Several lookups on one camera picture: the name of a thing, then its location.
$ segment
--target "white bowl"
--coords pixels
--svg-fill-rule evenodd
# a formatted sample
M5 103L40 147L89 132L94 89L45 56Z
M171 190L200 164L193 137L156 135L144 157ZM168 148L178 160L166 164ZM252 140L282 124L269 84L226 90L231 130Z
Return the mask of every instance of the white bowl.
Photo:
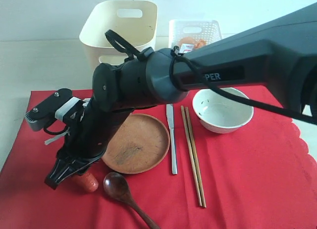
M244 98L245 94L235 88L222 90ZM254 108L225 97L212 90L200 90L193 98L193 108L201 124L208 130L218 133L231 133L246 125L253 117Z

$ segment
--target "wooden plate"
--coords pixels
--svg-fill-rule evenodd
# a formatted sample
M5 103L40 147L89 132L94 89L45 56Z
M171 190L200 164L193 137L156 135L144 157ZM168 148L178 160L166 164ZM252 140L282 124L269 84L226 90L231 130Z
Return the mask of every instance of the wooden plate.
M125 174L148 171L160 163L169 149L165 125L147 114L131 114L108 144L102 160Z

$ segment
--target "spoon handle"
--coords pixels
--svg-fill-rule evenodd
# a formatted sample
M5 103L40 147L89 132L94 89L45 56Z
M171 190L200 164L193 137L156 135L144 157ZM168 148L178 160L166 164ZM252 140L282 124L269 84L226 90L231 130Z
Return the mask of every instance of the spoon handle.
M136 202L132 201L130 206L140 215L149 228L160 229L160 227L136 204Z

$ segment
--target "white wall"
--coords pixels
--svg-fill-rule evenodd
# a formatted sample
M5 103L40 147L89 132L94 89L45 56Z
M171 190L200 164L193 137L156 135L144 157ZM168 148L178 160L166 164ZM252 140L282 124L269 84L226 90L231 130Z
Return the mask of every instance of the white wall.
M93 7L105 0L0 0L0 41L77 39ZM173 18L211 18L239 33L317 0L150 0L158 5L158 36Z

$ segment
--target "wooden spoon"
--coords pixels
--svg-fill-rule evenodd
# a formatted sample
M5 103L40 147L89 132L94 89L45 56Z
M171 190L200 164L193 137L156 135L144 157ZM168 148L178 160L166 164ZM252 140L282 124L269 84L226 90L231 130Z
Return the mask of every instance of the wooden spoon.
M104 189L111 198L132 207L151 229L159 229L159 226L134 201L128 182L121 174L116 172L107 174L104 179Z

